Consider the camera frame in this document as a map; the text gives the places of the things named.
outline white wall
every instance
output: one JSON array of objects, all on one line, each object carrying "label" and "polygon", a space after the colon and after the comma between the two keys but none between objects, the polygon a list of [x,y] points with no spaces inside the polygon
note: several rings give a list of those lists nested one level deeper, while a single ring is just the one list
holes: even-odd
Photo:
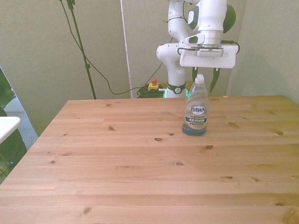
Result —
[{"label": "white wall", "polygon": [[[227,40],[237,41],[243,21],[247,0],[228,0],[237,13],[234,27],[224,36]],[[125,34],[127,39],[128,62],[132,87],[144,84],[159,67],[160,61],[156,56],[159,45],[169,43],[168,25],[162,20],[168,20],[169,1],[166,0],[122,0]],[[186,69],[187,81],[192,80],[191,68]],[[213,79],[213,69],[200,69],[205,75],[209,88]],[[221,75],[212,96],[226,94],[231,70],[222,69]],[[167,82],[168,74],[164,66],[155,75],[159,82]]]},{"label": "white wall", "polygon": [[285,95],[299,105],[299,1],[250,0],[230,96]]},{"label": "white wall", "polygon": [[[75,2],[85,53],[115,92],[128,90],[120,0]],[[40,135],[67,100],[93,98],[83,57],[58,0],[0,0],[0,5],[0,66]],[[91,73],[99,99],[130,97],[110,94],[105,80]]]}]

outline wood grain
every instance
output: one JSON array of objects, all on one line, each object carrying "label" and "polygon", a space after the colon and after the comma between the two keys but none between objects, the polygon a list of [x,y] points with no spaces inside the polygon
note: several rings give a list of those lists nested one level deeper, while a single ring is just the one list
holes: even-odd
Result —
[{"label": "wood grain", "polygon": [[0,224],[298,224],[299,107],[210,98],[69,101],[0,185]]}]

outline dawn dish soap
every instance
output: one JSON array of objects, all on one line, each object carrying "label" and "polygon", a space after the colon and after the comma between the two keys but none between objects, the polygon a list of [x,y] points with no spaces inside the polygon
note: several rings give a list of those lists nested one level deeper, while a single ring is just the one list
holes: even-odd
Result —
[{"label": "dawn dish soap", "polygon": [[185,100],[182,127],[185,134],[201,136],[206,133],[209,106],[207,95],[204,76],[197,75]]}]

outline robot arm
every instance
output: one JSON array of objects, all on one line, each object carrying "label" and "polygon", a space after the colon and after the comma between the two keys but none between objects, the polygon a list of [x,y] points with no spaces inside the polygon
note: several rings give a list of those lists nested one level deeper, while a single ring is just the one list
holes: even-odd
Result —
[{"label": "robot arm", "polygon": [[227,0],[201,0],[189,12],[188,24],[198,34],[188,37],[180,64],[185,67],[228,68],[235,66],[237,46],[221,45]]},{"label": "robot arm", "polygon": [[[183,18],[183,4],[196,4]],[[233,68],[236,46],[221,46],[227,0],[171,0],[168,32],[178,43],[161,45],[157,57],[168,70],[167,97],[185,97],[184,67]],[[198,34],[188,35],[188,29]]]}]

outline wood knot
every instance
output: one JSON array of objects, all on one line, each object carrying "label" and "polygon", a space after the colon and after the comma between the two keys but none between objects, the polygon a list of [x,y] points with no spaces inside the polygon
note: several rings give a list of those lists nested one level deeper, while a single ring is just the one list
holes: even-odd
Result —
[{"label": "wood knot", "polygon": [[236,123],[234,122],[229,122],[228,124],[230,124],[231,126],[235,127],[235,128],[239,128],[240,126],[238,126]]},{"label": "wood knot", "polygon": [[91,207],[87,207],[84,209],[83,214],[86,215],[87,213],[89,213],[92,210]]},{"label": "wood knot", "polygon": [[164,141],[162,138],[155,138],[155,141]]},{"label": "wood knot", "polygon": [[181,162],[177,162],[176,165],[177,165],[177,166],[184,166],[184,164],[181,163]]},{"label": "wood knot", "polygon": [[277,115],[277,113],[270,111],[270,110],[266,110],[266,112],[268,112],[269,114]]}]

